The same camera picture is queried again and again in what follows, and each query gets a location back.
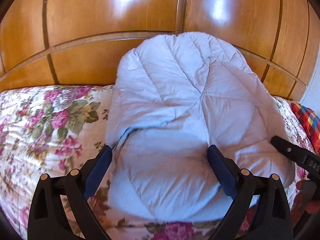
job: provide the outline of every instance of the pink flower pattern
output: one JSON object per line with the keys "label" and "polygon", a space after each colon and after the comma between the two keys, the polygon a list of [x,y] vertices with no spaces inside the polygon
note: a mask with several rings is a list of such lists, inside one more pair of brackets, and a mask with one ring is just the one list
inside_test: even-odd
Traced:
{"label": "pink flower pattern", "polygon": [[32,148],[36,155],[41,154],[46,149],[49,148],[48,143],[51,141],[51,137],[49,137],[45,131],[42,131],[41,135],[35,140]]}
{"label": "pink flower pattern", "polygon": [[66,169],[66,159],[60,160],[58,166],[59,166],[59,170],[60,171],[65,171],[65,169]]}
{"label": "pink flower pattern", "polygon": [[43,99],[49,103],[52,103],[60,94],[61,91],[59,90],[49,90],[44,94]]}
{"label": "pink flower pattern", "polygon": [[21,224],[23,225],[24,228],[27,228],[28,226],[28,218],[29,218],[29,211],[30,207],[25,206],[23,209],[20,210],[20,220]]}
{"label": "pink flower pattern", "polygon": [[59,129],[60,127],[65,126],[68,120],[69,111],[68,109],[64,109],[63,111],[57,113],[55,117],[53,117],[51,125],[54,129]]}
{"label": "pink flower pattern", "polygon": [[4,131],[4,127],[7,124],[8,120],[5,118],[0,124],[0,156],[4,151],[5,141],[7,140],[7,136],[9,135],[9,131]]}
{"label": "pink flower pattern", "polygon": [[24,106],[22,110],[17,112],[17,116],[24,116],[27,115],[29,112],[28,106]]}
{"label": "pink flower pattern", "polygon": [[55,155],[66,156],[66,155],[70,155],[74,151],[76,153],[77,157],[79,157],[79,156],[81,156],[82,144],[80,144],[78,147],[76,147],[77,144],[78,144],[77,138],[73,138],[71,135],[69,135],[62,142],[62,147],[55,151]]}
{"label": "pink flower pattern", "polygon": [[196,234],[192,223],[168,223],[164,232],[156,232],[151,240],[189,240]]}
{"label": "pink flower pattern", "polygon": [[296,165],[296,172],[297,176],[299,177],[300,180],[304,179],[304,177],[307,175],[307,172],[305,169],[301,168],[300,166]]}
{"label": "pink flower pattern", "polygon": [[247,215],[244,218],[244,221],[240,227],[240,230],[242,231],[247,231],[250,227],[250,224],[252,223],[253,219],[254,219],[254,215],[256,213],[257,210],[257,206],[253,206],[251,208],[248,209],[247,211]]}
{"label": "pink flower pattern", "polygon": [[32,116],[29,120],[28,126],[29,127],[33,127],[34,125],[37,124],[37,122],[39,122],[41,120],[41,118],[43,117],[44,114],[44,110],[41,109],[38,114],[35,114],[34,116]]}
{"label": "pink flower pattern", "polygon": [[91,89],[92,87],[90,86],[76,88],[75,89],[75,91],[77,92],[76,99],[86,96]]}

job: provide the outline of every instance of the black clamp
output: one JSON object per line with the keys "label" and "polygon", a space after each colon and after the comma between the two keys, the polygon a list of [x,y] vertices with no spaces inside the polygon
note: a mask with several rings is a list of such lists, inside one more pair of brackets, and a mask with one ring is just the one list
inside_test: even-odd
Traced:
{"label": "black clamp", "polygon": [[36,187],[28,220],[29,240],[83,240],[73,234],[60,195],[66,195],[71,210],[86,240],[111,240],[87,200],[98,189],[110,163],[112,150],[104,146],[95,159],[66,176],[51,178],[42,174]]}
{"label": "black clamp", "polygon": [[224,193],[233,199],[227,214],[209,240],[233,240],[254,195],[260,195],[255,217],[248,233],[237,239],[293,239],[290,208],[277,174],[265,178],[254,176],[247,169],[240,170],[235,162],[225,158],[215,145],[209,147],[207,157]]}
{"label": "black clamp", "polygon": [[309,198],[310,201],[320,200],[320,157],[279,136],[272,137],[271,144],[278,152],[308,172],[307,178],[310,180],[302,185],[305,198]]}

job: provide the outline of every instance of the white quilted duvet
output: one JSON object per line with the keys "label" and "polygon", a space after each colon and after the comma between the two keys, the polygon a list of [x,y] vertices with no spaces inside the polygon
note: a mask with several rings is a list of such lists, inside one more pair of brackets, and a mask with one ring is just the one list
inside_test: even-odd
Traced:
{"label": "white quilted duvet", "polygon": [[222,218],[232,200],[207,162],[211,144],[255,175],[277,173],[284,187],[294,180],[294,164],[269,143],[287,138],[274,100],[237,49],[205,33],[160,35],[129,51],[107,126],[108,205],[136,216]]}

